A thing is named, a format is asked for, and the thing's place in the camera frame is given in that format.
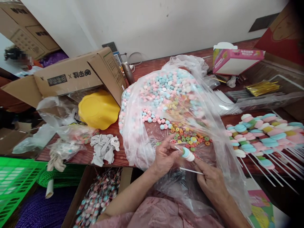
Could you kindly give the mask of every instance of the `green plastic crate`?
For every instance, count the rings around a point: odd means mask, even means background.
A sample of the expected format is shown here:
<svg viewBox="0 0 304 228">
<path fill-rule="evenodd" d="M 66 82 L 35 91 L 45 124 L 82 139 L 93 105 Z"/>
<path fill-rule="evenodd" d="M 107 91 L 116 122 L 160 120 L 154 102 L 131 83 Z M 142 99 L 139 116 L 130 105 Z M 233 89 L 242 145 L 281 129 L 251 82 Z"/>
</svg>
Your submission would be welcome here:
<svg viewBox="0 0 304 228">
<path fill-rule="evenodd" d="M 0 157 L 0 227 L 36 182 L 46 162 Z"/>
</svg>

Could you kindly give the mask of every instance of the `yellow bowl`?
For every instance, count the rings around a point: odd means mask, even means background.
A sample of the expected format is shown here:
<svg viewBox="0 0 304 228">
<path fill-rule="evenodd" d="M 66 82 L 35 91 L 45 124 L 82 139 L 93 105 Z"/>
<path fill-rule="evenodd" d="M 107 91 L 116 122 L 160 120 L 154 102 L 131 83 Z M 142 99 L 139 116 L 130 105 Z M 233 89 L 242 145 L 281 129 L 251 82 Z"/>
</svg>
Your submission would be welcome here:
<svg viewBox="0 0 304 228">
<path fill-rule="evenodd" d="M 117 121 L 120 107 L 108 92 L 100 90 L 84 96 L 78 109 L 81 120 L 88 126 L 105 130 Z"/>
</svg>

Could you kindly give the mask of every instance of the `electrical outlet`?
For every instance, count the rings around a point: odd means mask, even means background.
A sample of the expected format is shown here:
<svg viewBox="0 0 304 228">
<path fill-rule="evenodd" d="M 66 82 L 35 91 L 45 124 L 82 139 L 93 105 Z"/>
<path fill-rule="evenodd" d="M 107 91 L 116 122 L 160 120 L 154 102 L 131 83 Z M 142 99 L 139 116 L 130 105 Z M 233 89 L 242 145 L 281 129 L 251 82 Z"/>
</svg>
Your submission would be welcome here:
<svg viewBox="0 0 304 228">
<path fill-rule="evenodd" d="M 103 47 L 103 48 L 109 47 L 109 48 L 111 48 L 111 51 L 112 51 L 112 52 L 116 52 L 116 51 L 117 51 L 117 48 L 116 48 L 114 42 L 110 42 L 110 43 L 103 44 L 102 47 Z"/>
</svg>

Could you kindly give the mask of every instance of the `rag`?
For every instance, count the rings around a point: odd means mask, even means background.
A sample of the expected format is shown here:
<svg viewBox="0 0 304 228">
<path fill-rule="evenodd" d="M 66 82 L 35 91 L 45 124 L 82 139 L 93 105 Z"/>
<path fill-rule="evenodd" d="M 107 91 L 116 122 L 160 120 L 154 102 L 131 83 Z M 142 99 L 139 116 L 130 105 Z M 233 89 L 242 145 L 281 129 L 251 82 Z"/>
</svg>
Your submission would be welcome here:
<svg viewBox="0 0 304 228">
<path fill-rule="evenodd" d="M 117 136 L 109 135 L 95 135 L 91 138 L 91 146 L 94 146 L 94 156 L 92 164 L 102 167 L 104 160 L 112 164 L 114 161 L 114 149 L 119 151 L 119 139 Z"/>
</svg>

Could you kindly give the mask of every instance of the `wall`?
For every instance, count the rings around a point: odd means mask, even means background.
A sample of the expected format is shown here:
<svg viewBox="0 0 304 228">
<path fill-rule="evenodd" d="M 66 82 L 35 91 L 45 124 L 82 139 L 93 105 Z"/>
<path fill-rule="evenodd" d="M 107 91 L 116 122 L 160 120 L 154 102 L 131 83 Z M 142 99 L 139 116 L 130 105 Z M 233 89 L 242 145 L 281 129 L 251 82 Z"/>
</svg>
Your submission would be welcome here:
<svg viewBox="0 0 304 228">
<path fill-rule="evenodd" d="M 0 67 L 12 74 L 22 71 L 11 59 L 5 61 L 4 53 L 7 47 L 12 46 L 13 43 L 8 38 L 0 33 Z"/>
<path fill-rule="evenodd" d="M 258 17 L 280 12 L 286 0 L 22 0 L 68 55 L 114 41 L 143 60 L 257 38 Z M 131 62 L 141 59 L 136 55 Z"/>
</svg>

